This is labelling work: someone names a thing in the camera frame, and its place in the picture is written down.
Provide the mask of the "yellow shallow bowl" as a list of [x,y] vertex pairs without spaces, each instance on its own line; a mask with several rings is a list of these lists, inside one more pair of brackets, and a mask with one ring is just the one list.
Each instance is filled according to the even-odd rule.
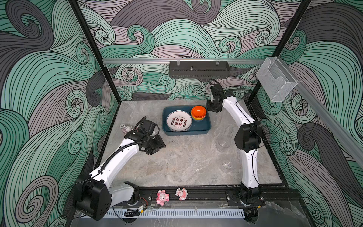
[[201,122],[201,121],[203,121],[203,120],[205,119],[205,117],[203,117],[203,118],[194,118],[194,117],[192,116],[192,119],[193,119],[194,121]]

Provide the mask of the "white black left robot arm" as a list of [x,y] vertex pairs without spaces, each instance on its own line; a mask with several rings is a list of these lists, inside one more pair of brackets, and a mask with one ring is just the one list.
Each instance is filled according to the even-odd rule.
[[94,220],[102,219],[109,209],[120,203],[135,206],[139,202],[139,186],[124,182],[112,183],[126,163],[138,152],[155,154],[166,145],[159,135],[159,126],[143,117],[126,133],[119,148],[99,167],[80,175],[74,186],[73,206]]

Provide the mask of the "clear plastic cup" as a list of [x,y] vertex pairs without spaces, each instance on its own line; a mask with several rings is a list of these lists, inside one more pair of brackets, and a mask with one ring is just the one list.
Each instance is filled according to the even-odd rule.
[[236,161],[232,158],[223,158],[222,166],[226,171],[231,171],[236,168]]
[[231,141],[226,137],[219,137],[216,140],[216,149],[219,152],[226,152],[231,147]]

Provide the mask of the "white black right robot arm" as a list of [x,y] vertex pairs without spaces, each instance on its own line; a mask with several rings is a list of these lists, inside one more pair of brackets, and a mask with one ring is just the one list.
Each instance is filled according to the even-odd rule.
[[244,198],[259,197],[261,187],[258,180],[257,156],[261,143],[262,124],[255,121],[238,103],[233,89],[225,90],[215,79],[209,80],[211,99],[207,101],[207,110],[221,112],[225,109],[236,122],[238,131],[234,142],[242,151],[243,176],[242,193]]

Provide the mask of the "orange shallow bowl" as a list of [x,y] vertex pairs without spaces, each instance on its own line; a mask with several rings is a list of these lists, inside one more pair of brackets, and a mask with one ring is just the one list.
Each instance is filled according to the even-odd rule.
[[191,110],[191,116],[193,116],[194,118],[203,118],[206,117],[206,115],[207,110],[203,106],[195,106]]

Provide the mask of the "white plate red green circles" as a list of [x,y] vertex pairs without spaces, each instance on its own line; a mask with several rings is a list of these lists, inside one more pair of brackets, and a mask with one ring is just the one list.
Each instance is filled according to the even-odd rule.
[[166,125],[174,132],[188,131],[192,126],[192,117],[182,110],[173,111],[167,116]]

